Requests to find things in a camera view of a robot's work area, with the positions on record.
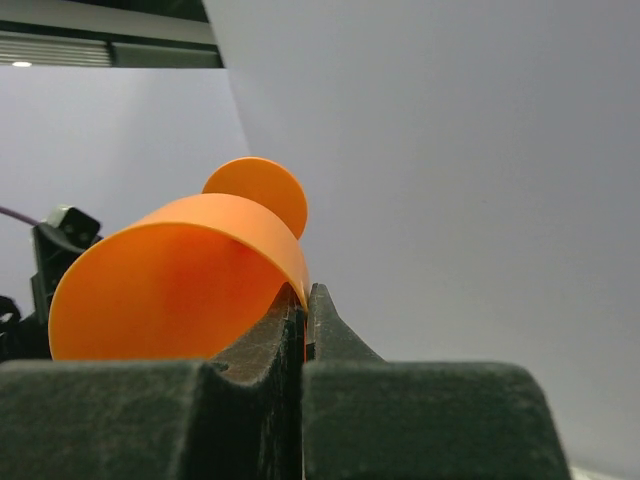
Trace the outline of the orange plastic goblet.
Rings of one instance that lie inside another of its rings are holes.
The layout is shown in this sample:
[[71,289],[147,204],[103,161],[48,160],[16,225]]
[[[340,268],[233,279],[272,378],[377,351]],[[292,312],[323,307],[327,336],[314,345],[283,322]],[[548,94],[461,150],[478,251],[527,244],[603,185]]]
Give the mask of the orange plastic goblet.
[[212,357],[252,328],[282,287],[306,306],[303,187],[280,164],[244,157],[195,195],[89,247],[49,313],[55,360]]

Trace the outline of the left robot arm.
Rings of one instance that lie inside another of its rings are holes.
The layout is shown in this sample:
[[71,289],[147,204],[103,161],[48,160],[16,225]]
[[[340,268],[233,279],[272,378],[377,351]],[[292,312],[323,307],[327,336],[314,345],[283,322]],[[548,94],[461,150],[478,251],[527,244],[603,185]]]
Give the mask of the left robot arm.
[[1,212],[31,226],[35,260],[35,273],[30,278],[34,311],[24,317],[13,299],[1,298],[1,360],[49,360],[49,312],[55,290],[72,263],[101,240],[101,223],[65,205],[41,221],[6,208]]

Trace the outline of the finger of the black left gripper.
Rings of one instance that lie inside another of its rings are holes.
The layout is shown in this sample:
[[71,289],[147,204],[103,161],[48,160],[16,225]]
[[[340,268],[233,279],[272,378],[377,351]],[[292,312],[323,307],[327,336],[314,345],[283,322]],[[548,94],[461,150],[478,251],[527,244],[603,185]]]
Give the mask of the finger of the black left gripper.
[[99,242],[101,223],[74,206],[59,205],[31,230],[36,264],[31,289],[37,320],[47,320],[63,275],[88,248]]

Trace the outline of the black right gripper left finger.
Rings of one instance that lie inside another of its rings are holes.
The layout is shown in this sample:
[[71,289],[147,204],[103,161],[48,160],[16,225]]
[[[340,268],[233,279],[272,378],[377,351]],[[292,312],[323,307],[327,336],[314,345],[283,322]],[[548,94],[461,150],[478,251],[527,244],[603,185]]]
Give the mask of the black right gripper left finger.
[[5,479],[298,479],[304,312],[283,286],[206,360],[1,367]]

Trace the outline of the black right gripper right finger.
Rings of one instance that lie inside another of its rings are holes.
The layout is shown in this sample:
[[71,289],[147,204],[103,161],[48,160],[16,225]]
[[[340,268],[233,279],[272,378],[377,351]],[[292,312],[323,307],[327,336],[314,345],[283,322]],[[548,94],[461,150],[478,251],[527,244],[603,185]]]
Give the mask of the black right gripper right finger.
[[391,362],[313,286],[302,371],[309,479],[567,479],[546,396],[504,362]]

